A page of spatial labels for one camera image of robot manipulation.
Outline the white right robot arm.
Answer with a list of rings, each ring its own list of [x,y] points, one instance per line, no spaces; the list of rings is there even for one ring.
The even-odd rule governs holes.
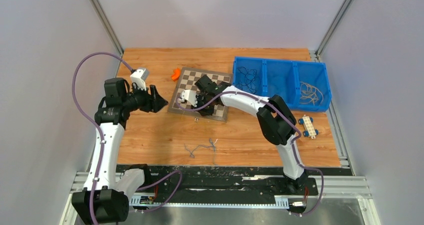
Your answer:
[[[258,96],[236,88],[228,82],[213,82],[202,76],[195,86],[198,92],[185,90],[180,100],[202,116],[212,115],[215,106],[236,108],[258,119],[264,138],[275,145],[283,162],[286,189],[298,194],[306,186],[308,174],[300,159],[296,144],[300,132],[295,127],[296,119],[285,101],[279,96]]]

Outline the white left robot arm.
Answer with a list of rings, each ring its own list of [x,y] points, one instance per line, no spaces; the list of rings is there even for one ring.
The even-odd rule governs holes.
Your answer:
[[[153,178],[146,164],[134,165],[116,180],[119,147],[131,112],[157,113],[168,105],[155,85],[142,89],[121,77],[107,79],[104,92],[92,120],[96,129],[94,164],[82,191],[71,198],[72,206],[86,225],[124,222],[136,190],[147,192],[152,188]]]

